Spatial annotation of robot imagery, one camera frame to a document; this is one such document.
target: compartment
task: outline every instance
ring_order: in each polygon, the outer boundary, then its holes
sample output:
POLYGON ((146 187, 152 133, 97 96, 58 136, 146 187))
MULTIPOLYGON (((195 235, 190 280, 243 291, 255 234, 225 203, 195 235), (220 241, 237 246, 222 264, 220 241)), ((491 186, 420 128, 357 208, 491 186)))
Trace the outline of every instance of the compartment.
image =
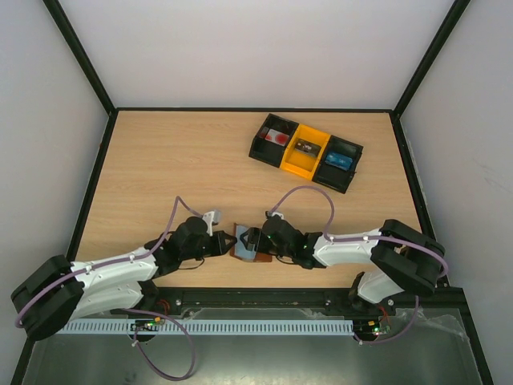
POLYGON ((280 168, 312 180, 329 134, 300 124, 285 150, 280 168))
POLYGON ((274 167, 280 167, 281 160, 298 123, 269 114, 253 138, 249 156, 274 167))
POLYGON ((313 175, 313 181, 345 193, 354 177, 356 166, 362 156, 363 147, 336 136, 331 136, 313 175), (340 154, 326 159, 330 153, 340 154))

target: wooden table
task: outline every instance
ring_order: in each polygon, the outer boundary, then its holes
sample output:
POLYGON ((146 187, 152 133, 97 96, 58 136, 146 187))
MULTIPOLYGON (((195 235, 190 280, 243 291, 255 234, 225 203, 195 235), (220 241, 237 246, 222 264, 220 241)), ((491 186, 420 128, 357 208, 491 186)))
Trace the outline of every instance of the wooden table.
MULTIPOLYGON (((364 146, 357 174, 346 194, 333 198, 332 233, 375 229, 388 218, 419 228, 418 218, 390 118, 384 113, 283 112, 364 146)), ((175 195, 202 213, 220 209, 217 229, 233 224, 261 226, 264 212, 291 188, 319 186, 248 157, 264 112, 121 111, 87 218, 78 261, 131 251, 161 234, 175 195)), ((302 232, 321 231, 329 217, 325 198, 295 192, 280 210, 302 232)), ((180 209, 175 226, 189 216, 180 209)), ((187 261, 182 267, 193 266, 187 261)), ((242 262, 228 255, 208 258, 196 270, 156 280, 174 287, 347 287, 368 265, 306 270, 299 266, 242 262)))

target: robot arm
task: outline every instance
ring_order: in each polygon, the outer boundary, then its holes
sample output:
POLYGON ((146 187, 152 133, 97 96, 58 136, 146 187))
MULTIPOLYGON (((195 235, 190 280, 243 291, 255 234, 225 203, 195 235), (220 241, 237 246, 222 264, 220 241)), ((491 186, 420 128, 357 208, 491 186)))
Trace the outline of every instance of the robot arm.
POLYGON ((22 316, 27 336, 44 339, 73 319, 101 311, 151 308, 157 295, 152 279, 178 270, 182 261, 224 255, 235 245, 234 236, 212 230, 219 218, 218 211, 189 217, 152 254, 148 252, 156 239, 130 253, 98 261, 69 262, 63 255, 50 258, 12 293, 18 312, 52 282, 80 270, 86 273, 56 286, 30 307, 22 316))
POLYGON ((251 228, 241 235, 247 249, 290 257, 305 269, 369 262, 378 267, 356 277, 349 300, 357 309, 402 291, 421 296, 434 292, 441 263, 419 249, 440 258, 445 249, 400 221, 387 220, 380 229, 366 233, 324 237, 321 232, 301 233, 279 213, 267 215, 262 229, 251 228), (410 246, 397 250, 401 243, 410 246))

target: small object in tray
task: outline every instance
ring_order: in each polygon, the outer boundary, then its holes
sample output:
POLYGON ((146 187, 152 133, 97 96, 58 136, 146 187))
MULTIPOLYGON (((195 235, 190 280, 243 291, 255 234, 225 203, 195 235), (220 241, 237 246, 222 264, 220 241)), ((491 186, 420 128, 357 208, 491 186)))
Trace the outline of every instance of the small object in tray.
POLYGON ((321 146, 311 143, 308 140, 298 139, 294 149, 313 158, 317 158, 321 151, 321 146))
POLYGON ((280 146, 285 146, 287 144, 287 140, 289 140, 289 136, 284 134, 283 132, 279 132, 276 130, 269 129, 267 134, 265 134, 265 140, 279 144, 280 146))
POLYGON ((334 167, 341 168, 344 171, 347 171, 351 167, 353 160, 348 156, 339 154, 338 152, 331 151, 328 152, 325 163, 330 164, 334 167))

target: white wall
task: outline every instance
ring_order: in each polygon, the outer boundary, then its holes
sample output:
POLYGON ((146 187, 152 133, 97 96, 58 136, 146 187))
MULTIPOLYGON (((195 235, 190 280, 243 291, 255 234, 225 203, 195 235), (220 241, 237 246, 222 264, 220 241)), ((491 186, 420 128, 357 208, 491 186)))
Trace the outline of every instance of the white wall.
POLYGON ((393 108, 452 0, 61 0, 115 105, 393 108))
POLYGON ((10 293, 66 252, 106 122, 43 3, 0 2, 0 384, 26 339, 10 293))
POLYGON ((513 355, 513 2, 474 0, 402 122, 495 383, 513 355))

